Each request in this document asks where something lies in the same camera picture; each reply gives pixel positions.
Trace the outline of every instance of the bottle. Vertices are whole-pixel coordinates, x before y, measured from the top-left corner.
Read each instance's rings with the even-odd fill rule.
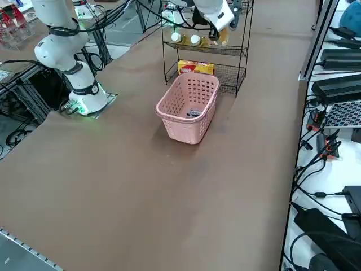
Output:
[[[220,31],[219,40],[214,41],[214,44],[226,46],[228,44],[228,38],[229,38],[228,28],[225,28]]]
[[[190,45],[188,37],[186,35],[179,34],[177,32],[174,32],[171,35],[171,40],[176,42],[176,43],[179,43],[179,44]]]
[[[199,47],[209,47],[209,43],[205,37],[199,37],[197,35],[193,35],[191,37],[192,45]]]

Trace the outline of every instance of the red item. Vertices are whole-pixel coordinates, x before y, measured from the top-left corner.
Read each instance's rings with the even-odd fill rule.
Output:
[[[27,20],[25,19],[24,15],[21,13],[21,11],[17,8],[17,6],[12,4],[11,7],[12,7],[12,13],[17,21],[17,24],[19,24],[19,25],[26,24]]]
[[[5,12],[5,10],[1,9],[0,12],[1,12],[1,15],[2,15],[2,21],[3,21],[3,23],[5,23],[6,28],[16,28],[16,25],[15,25],[14,21]]]

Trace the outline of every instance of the metal wire rack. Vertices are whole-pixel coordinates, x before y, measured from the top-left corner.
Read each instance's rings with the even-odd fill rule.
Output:
[[[239,13],[236,16],[238,28],[243,28],[243,36],[241,39],[240,46],[221,46],[210,44],[207,47],[198,47],[192,45],[184,45],[176,43],[174,41],[165,40],[165,31],[166,25],[162,21],[161,30],[162,30],[162,47],[163,47],[163,61],[164,61],[164,77],[166,84],[173,82],[173,80],[178,76],[178,61],[186,60],[179,57],[179,50],[185,51],[194,51],[207,54],[218,54],[224,55],[225,57],[230,57],[233,61],[225,63],[234,63],[235,58],[236,62],[239,64],[235,65],[224,65],[220,63],[212,62],[214,67],[214,75],[219,79],[221,85],[219,91],[221,93],[233,94],[237,97],[238,91],[246,78],[247,71],[247,62],[248,62],[248,50],[249,50],[249,37],[250,30],[252,27],[252,17],[253,17],[253,3],[254,0],[234,0],[233,7],[238,7]],[[170,46],[175,49],[177,53],[177,61],[174,63],[174,57],[172,58],[169,54],[165,53],[165,45]]]
[[[195,47],[191,45],[178,44],[174,41],[164,41],[164,44],[167,44],[177,50],[188,50],[219,55],[247,56],[247,47],[241,46],[221,46],[211,44],[209,47]]]
[[[176,61],[172,67],[166,72],[166,83],[172,83],[178,76],[178,61]],[[241,86],[245,78],[245,68],[239,68],[237,66],[215,64],[214,75],[219,79],[221,86],[219,91],[227,94],[235,94]]]
[[[242,0],[240,12],[241,14],[247,14],[253,8],[253,1],[254,0]]]

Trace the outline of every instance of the yellow box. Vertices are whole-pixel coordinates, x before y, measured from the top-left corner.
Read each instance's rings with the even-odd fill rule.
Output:
[[[189,60],[178,61],[178,74],[185,72],[202,72],[209,75],[214,74],[214,64],[202,63]]]

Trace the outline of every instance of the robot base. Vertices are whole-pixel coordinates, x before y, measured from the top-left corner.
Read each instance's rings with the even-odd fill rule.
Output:
[[[108,97],[102,86],[98,84],[99,91],[97,94],[78,95],[74,92],[69,94],[69,100],[76,102],[79,106],[78,113],[86,116],[88,114],[102,110],[108,104]]]

